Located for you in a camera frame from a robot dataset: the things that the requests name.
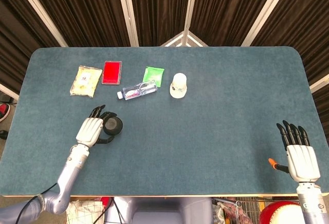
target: bottle label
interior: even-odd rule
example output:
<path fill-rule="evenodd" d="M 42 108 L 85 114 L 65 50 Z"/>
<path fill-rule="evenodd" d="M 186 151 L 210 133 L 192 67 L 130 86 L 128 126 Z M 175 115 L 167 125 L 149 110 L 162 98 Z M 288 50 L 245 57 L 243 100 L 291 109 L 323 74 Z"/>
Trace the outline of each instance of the bottle label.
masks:
<path fill-rule="evenodd" d="M 127 92 L 127 94 L 125 95 L 126 98 L 134 98 L 139 96 L 139 91 L 138 90 L 130 90 Z"/>

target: red shoe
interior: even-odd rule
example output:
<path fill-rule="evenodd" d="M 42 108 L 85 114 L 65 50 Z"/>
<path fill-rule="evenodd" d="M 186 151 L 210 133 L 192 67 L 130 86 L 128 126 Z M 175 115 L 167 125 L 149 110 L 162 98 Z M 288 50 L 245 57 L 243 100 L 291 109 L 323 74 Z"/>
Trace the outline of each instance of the red shoe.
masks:
<path fill-rule="evenodd" d="M 8 104 L 0 104 L 0 122 L 3 121 L 10 112 L 10 105 Z"/>

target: bottle cap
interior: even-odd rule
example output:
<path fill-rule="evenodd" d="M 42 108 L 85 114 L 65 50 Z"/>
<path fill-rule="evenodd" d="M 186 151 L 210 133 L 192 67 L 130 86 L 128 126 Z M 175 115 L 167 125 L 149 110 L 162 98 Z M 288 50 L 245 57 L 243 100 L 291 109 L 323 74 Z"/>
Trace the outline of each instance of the bottle cap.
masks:
<path fill-rule="evenodd" d="M 118 95 L 118 98 L 119 98 L 119 99 L 122 99 L 122 98 L 123 98 L 123 94 L 122 94 L 121 91 L 117 92 L 117 95 Z"/>

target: white cup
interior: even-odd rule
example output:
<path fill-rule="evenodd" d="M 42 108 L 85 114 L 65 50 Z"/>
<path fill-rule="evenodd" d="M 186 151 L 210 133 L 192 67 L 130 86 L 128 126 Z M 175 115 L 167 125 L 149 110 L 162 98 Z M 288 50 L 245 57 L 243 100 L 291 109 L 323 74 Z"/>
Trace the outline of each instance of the white cup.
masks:
<path fill-rule="evenodd" d="M 183 98 L 187 91 L 187 78 L 186 75 L 183 73 L 177 73 L 175 74 L 173 78 L 173 82 L 170 85 L 170 95 L 173 98 Z"/>

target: robot finger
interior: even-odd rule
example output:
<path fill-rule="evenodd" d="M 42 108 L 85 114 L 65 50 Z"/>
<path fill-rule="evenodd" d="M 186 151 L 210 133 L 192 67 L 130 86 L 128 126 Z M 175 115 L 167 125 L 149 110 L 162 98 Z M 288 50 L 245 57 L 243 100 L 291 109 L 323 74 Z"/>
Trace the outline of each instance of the robot finger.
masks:
<path fill-rule="evenodd" d="M 287 135 L 286 130 L 284 129 L 284 127 L 282 125 L 280 125 L 279 123 L 277 123 L 277 127 L 280 130 L 281 133 L 281 138 L 282 138 L 282 142 L 284 145 L 284 149 L 287 150 L 287 146 L 290 145 L 290 140 L 289 137 Z"/>
<path fill-rule="evenodd" d="M 97 144 L 107 144 L 107 143 L 110 143 L 113 139 L 114 139 L 114 136 L 110 136 L 108 139 L 99 138 L 97 140 Z"/>
<path fill-rule="evenodd" d="M 290 174 L 289 168 L 287 166 L 283 166 L 283 165 L 278 164 L 272 158 L 268 158 L 268 162 L 269 162 L 269 164 L 271 164 L 272 168 L 274 168 L 275 170 L 280 170 L 280 171 L 283 171 L 283 172 L 285 172 L 287 174 Z"/>
<path fill-rule="evenodd" d="M 105 108 L 105 105 L 95 107 L 90 113 L 89 118 L 98 118 L 103 108 Z"/>
<path fill-rule="evenodd" d="M 296 138 L 298 144 L 305 145 L 305 143 L 303 142 L 304 140 L 302 140 L 302 136 L 300 135 L 298 128 L 294 124 L 290 124 L 290 127 L 293 129 L 294 137 Z"/>
<path fill-rule="evenodd" d="M 289 135 L 291 143 L 293 145 L 296 145 L 296 141 L 295 141 L 295 138 L 294 138 L 294 133 L 293 133 L 293 130 L 291 130 L 290 124 L 285 120 L 283 120 L 282 122 L 283 122 L 284 126 L 286 127 L 286 130 L 287 130 L 287 133 Z"/>
<path fill-rule="evenodd" d="M 309 139 L 308 139 L 308 135 L 307 135 L 305 129 L 302 128 L 301 126 L 298 126 L 298 129 L 299 129 L 299 131 L 301 133 L 302 140 L 304 141 L 305 145 L 306 146 L 309 146 Z"/>
<path fill-rule="evenodd" d="M 110 117 L 115 117 L 115 116 L 117 116 L 116 113 L 107 111 L 107 112 L 102 113 L 102 115 L 99 118 L 104 121 L 107 121 Z"/>

